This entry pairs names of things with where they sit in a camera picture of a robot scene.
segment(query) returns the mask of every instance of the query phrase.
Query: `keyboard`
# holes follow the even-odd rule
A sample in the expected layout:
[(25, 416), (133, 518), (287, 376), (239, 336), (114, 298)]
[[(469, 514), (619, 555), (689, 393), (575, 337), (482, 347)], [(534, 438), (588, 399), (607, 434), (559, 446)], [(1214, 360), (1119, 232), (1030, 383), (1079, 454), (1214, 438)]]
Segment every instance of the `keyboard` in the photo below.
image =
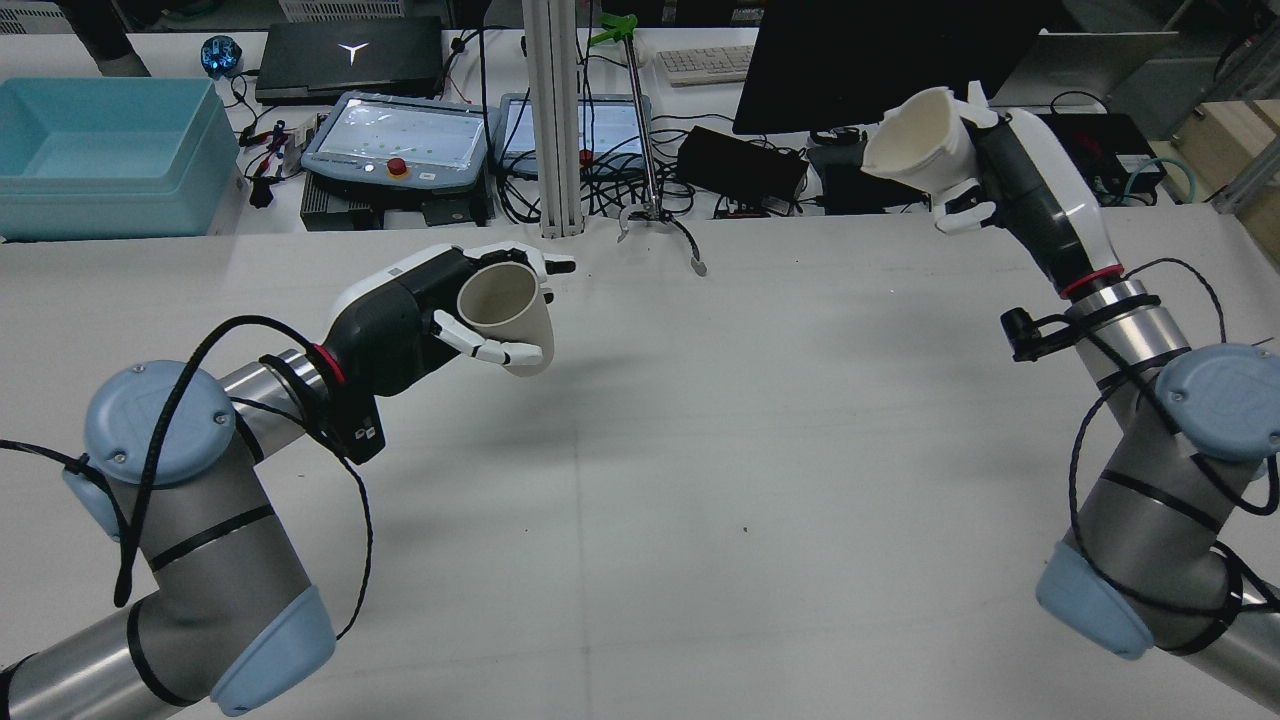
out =
[(731, 47), (694, 47), (691, 50), (659, 50), (658, 60), (667, 81), (676, 87), (742, 82), (751, 64), (754, 45)]

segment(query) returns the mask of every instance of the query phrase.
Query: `laptop logo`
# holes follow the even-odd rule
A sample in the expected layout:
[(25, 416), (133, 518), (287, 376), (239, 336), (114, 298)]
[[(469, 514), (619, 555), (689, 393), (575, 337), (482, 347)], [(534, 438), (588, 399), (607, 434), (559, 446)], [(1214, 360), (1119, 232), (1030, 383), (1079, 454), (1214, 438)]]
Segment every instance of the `laptop logo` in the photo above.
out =
[(338, 47), (342, 47), (343, 50), (346, 50), (347, 53), (351, 54), (351, 64), (355, 65), (356, 64), (356, 53), (358, 53), (364, 47), (369, 47), (369, 44), (367, 42), (361, 42), (360, 45), (351, 46), (351, 45), (343, 45), (343, 44), (339, 42)]

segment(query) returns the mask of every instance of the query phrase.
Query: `white cup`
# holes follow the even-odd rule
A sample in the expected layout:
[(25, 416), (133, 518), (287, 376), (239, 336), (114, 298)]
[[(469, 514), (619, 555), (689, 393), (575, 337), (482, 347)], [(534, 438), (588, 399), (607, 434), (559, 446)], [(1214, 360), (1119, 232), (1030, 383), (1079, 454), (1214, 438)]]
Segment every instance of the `white cup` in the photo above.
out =
[(547, 369), (556, 354), (552, 316), (538, 275), (521, 263), (481, 268), (458, 291), (458, 315), (484, 337), (527, 342), (543, 348), (538, 365), (506, 365), (508, 373), (527, 378)]
[(938, 195), (978, 177), (978, 155), (947, 87), (922, 90), (884, 113), (863, 172)]

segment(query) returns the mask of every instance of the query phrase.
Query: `white table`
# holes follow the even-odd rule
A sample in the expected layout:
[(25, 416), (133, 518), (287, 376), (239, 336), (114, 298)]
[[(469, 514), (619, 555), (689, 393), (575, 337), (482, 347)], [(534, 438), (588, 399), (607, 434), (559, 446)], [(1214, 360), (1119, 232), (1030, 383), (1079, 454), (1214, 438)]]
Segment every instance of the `white table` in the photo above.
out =
[[(1280, 336), (1280, 279), (1234, 219), (1106, 218), (1129, 265), (1199, 266), (1233, 340)], [(549, 370), (460, 359), (381, 404), (365, 612), (252, 717), (1270, 717), (1178, 659), (1117, 660), (1036, 605), (1094, 393), (1070, 352), (1009, 359), (1000, 313), (1061, 310), (1011, 237), (942, 237), (925, 215), (690, 227), (707, 278), (677, 234), (617, 245), (595, 222), (545, 243), (580, 259), (554, 282)], [(239, 313), (320, 337), (366, 273), (503, 238), (544, 245), (536, 228), (458, 227), (0, 246), (0, 437), (77, 452), (115, 370), (184, 359)], [(1213, 342), (1190, 277), (1146, 282)], [(206, 366), (284, 347), (244, 331)], [(1085, 480), (1116, 437), (1100, 419)], [(6, 662), (108, 614), (118, 553), (55, 465), (0, 459)], [(344, 621), (364, 552), (349, 479), (306, 441), (260, 473)], [(1236, 516), (1224, 539), (1280, 578), (1274, 524)]]
[[(461, 31), (448, 31), (444, 33), (443, 47), (448, 53), (449, 40), (458, 36)], [(755, 42), (755, 28), (641, 28), (637, 37), (641, 45), (652, 55), (658, 50), (680, 47), (708, 47), (726, 45), (751, 45)], [(589, 28), (580, 28), (582, 47), (586, 47), (586, 38), (594, 32)], [(211, 32), (200, 33), (141, 33), (131, 35), (129, 40), (152, 74), (160, 77), (205, 77), (200, 67), (200, 45), (210, 37)], [(246, 69), (257, 68), (261, 63), (262, 49), (266, 44), (265, 32), (233, 32), (232, 37), (244, 51), (243, 67)], [(492, 31), (486, 33), (486, 65), (489, 76), (489, 104), (497, 106), (504, 92), (524, 92), (529, 87), (529, 74), (526, 58), (520, 50), (521, 29)], [(594, 53), (613, 54), (617, 59), (617, 49), (611, 49), (613, 44), (596, 46)], [(0, 42), (0, 81), (9, 77), (68, 77), (68, 76), (97, 76), (88, 53), (73, 35), (61, 36), (5, 36)], [(479, 104), (480, 94), (480, 49), (479, 42), (472, 40), (467, 50), (454, 63), (452, 72), (453, 81), (462, 90), (466, 99)], [(626, 94), (631, 87), (626, 70), (609, 63), (596, 60), (590, 63), (591, 91), (595, 94)], [(229, 81), (216, 83), (219, 95), (224, 104), (233, 104)], [(728, 83), (718, 86), (699, 87), (672, 87), (662, 76), (655, 63), (646, 63), (641, 68), (641, 87), (649, 95), (653, 114), (695, 115), (701, 113), (722, 113), (732, 117), (737, 110), (737, 99), (742, 91), (741, 83)], [(458, 102), (457, 91), (449, 86), (444, 94), (444, 100)], [(252, 92), (248, 100), (255, 110), (261, 111), (261, 106), (253, 101)], [(276, 119), (284, 119), (292, 127), (314, 117), (317, 111), (326, 111), (328, 106), (291, 106), (273, 110), (259, 124), (259, 131), (268, 131)], [(253, 115), (243, 105), (228, 110), (232, 127), (239, 129), (247, 126)], [(694, 124), (703, 124), (724, 133), (731, 132), (730, 123), (704, 118), (699, 120), (669, 120), (660, 119), (654, 123), (655, 128), (680, 127), (690, 128)], [(801, 147), (803, 133), (772, 137), (785, 146)], [(239, 158), (241, 168), (244, 168), (250, 159), (257, 155), (260, 149), (250, 149)], [(818, 187), (815, 173), (810, 173), (810, 188)], [(278, 184), (273, 188), (275, 201), (266, 209), (259, 210), (242, 204), (242, 211), (236, 224), (236, 232), (242, 234), (303, 232), (306, 228), (298, 217), (298, 208), (302, 200), (303, 178)], [(536, 197), (536, 183), (527, 183), (527, 190)], [(805, 196), (815, 195), (817, 190), (806, 192)], [(709, 218), (716, 202), (714, 196), (699, 200), (695, 218)], [(507, 219), (498, 213), (497, 223), (506, 223)], [(420, 215), (412, 213), (388, 213), (389, 228), (422, 228), (425, 223)]]

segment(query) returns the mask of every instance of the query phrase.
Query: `black power adapter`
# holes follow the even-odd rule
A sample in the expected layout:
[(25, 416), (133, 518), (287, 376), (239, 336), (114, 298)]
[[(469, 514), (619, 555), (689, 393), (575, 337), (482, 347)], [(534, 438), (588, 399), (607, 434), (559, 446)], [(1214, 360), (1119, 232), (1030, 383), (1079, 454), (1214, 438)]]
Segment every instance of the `black power adapter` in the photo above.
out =
[(745, 140), (694, 126), (676, 154), (676, 177), (778, 215), (796, 201), (809, 163)]

